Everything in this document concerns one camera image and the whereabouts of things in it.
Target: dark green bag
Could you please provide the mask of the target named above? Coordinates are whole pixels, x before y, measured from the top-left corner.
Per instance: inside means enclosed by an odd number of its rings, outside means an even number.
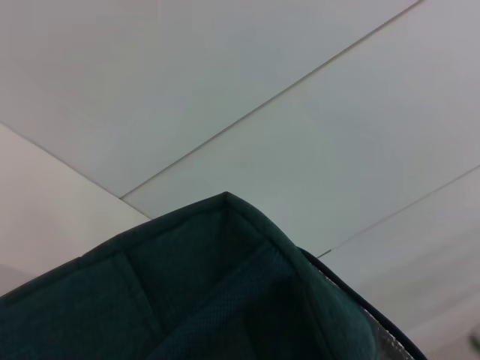
[[[223,193],[1,297],[0,359],[424,357],[269,219]]]

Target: ceiling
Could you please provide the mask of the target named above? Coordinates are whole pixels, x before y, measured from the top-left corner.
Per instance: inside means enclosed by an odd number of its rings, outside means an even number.
[[[0,120],[122,197],[414,2],[2,1]]]

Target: green fabric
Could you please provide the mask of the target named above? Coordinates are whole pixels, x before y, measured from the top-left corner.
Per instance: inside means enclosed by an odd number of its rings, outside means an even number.
[[[362,309],[229,193],[0,298],[0,359],[371,360]]]

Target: quilted fabric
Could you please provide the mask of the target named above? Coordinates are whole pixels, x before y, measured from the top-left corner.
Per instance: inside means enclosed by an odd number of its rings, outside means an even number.
[[[223,193],[0,298],[0,359],[377,359],[368,315]]]

